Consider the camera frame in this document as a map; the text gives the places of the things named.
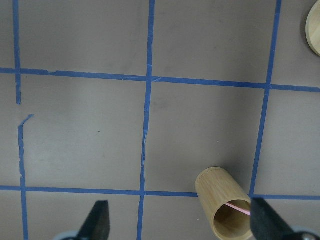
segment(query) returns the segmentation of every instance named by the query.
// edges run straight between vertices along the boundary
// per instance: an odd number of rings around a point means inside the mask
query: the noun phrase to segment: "wooden disc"
[[[310,48],[320,56],[320,0],[314,4],[309,12],[305,34]]]

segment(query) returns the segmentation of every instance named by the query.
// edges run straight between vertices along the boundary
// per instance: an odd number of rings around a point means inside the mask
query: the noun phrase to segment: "bamboo cup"
[[[250,198],[232,176],[220,167],[204,170],[195,189],[214,234],[221,240],[247,240],[252,236],[250,217],[227,205],[250,210]]]

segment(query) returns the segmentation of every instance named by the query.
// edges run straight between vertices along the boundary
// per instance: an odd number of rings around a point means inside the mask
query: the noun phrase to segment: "cup opening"
[[[230,203],[250,210],[250,203],[245,200],[233,200]],[[218,209],[213,219],[213,226],[217,234],[229,239],[244,237],[251,231],[250,216],[227,205],[222,205]]]

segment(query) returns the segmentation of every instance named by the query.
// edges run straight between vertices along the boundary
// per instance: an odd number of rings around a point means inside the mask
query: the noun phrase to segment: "grid square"
[[[256,194],[320,195],[320,94],[272,90]]]
[[[29,239],[51,240],[78,231],[96,201],[108,200],[109,239],[132,240],[137,234],[139,196],[28,192]]]
[[[0,74],[0,185],[20,186],[15,76]]]
[[[12,1],[1,0],[0,4],[0,68],[15,68]]]
[[[276,1],[161,0],[153,75],[263,83]]]
[[[0,239],[23,239],[21,193],[0,191]]]
[[[306,231],[308,229],[320,233],[320,201],[267,200],[267,202],[295,230]]]
[[[222,167],[249,192],[264,91],[172,83],[152,85],[145,184],[194,192],[209,167]]]
[[[145,75],[148,7],[148,0],[22,0],[21,67]]]
[[[146,196],[142,239],[217,240],[197,197]]]
[[[139,189],[145,82],[22,79],[27,186]]]
[[[282,1],[273,84],[320,87],[320,57],[306,38],[307,16],[316,1]]]

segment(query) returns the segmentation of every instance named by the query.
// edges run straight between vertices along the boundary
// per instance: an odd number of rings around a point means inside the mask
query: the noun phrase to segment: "wooden cup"
[[[204,170],[195,189],[214,234],[221,240],[247,240],[252,236],[250,216],[225,203],[250,210],[250,198],[232,176],[220,167]]]

